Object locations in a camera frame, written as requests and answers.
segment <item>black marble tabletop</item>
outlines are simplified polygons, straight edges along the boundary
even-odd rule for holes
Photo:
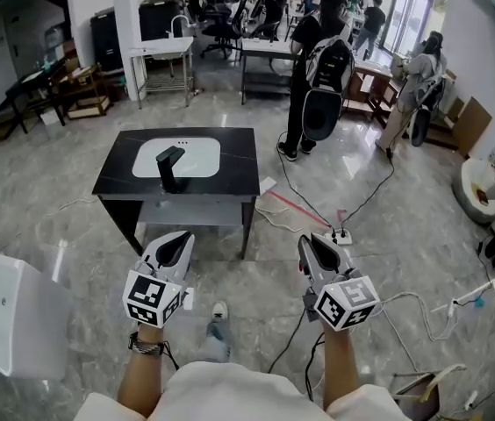
[[[137,178],[133,165],[140,147],[162,137],[210,137],[220,143],[220,168],[208,178],[176,178],[179,194],[259,196],[253,128],[163,128],[119,133],[93,189],[93,195],[171,195],[160,178]]]

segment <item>black shirt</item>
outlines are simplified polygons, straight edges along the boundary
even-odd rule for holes
[[[270,24],[283,18],[284,4],[286,0],[265,0],[265,23]]]
[[[343,31],[345,24],[339,19],[339,25],[335,27],[335,34],[340,34]],[[321,40],[325,39],[326,35],[321,29],[321,25],[313,15],[304,17],[292,34],[292,40],[296,40],[302,44],[302,51],[294,70],[294,79],[306,79],[306,58],[310,55],[314,47]]]
[[[364,23],[364,28],[374,34],[379,34],[380,28],[386,22],[384,12],[376,6],[370,6],[364,11],[364,15],[368,17]]]

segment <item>white container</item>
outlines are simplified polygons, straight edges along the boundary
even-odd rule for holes
[[[23,260],[0,254],[0,373],[61,379],[70,294]]]
[[[56,111],[54,109],[43,112],[40,115],[40,118],[45,124],[45,131],[47,131],[47,136],[49,139],[58,139],[64,133],[61,121],[56,115]]]

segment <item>glass door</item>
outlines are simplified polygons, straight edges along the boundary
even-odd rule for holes
[[[384,28],[384,48],[407,56],[419,40],[428,7],[429,0],[396,0],[390,24]]]
[[[390,25],[384,29],[388,30],[384,39],[384,48],[394,53],[398,48],[398,37],[405,19],[405,11],[408,0],[396,0],[394,12],[391,15]]]

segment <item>black table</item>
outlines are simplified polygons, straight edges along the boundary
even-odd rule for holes
[[[210,177],[176,178],[168,193],[158,177],[139,178],[133,166],[140,148],[159,138],[212,138],[220,143],[219,169]],[[99,200],[138,255],[139,222],[155,225],[243,225],[244,259],[259,196],[253,128],[169,128],[119,133],[97,178]]]
[[[13,86],[5,91],[6,99],[3,103],[0,104],[0,110],[9,105],[13,109],[14,119],[18,125],[21,125],[23,132],[27,134],[27,128],[23,123],[23,116],[19,112],[19,109],[16,105],[16,99],[22,95],[32,96],[32,93],[37,89],[46,89],[47,90],[47,99],[45,103],[50,103],[53,106],[54,111],[56,112],[56,116],[61,121],[62,126],[65,125],[64,118],[62,117],[62,113],[59,109],[58,101],[53,92],[53,84],[51,83],[51,79],[61,68],[64,67],[64,61],[56,61],[48,70],[43,70],[39,75],[35,76],[31,80],[27,80],[28,76],[31,74],[20,78]]]

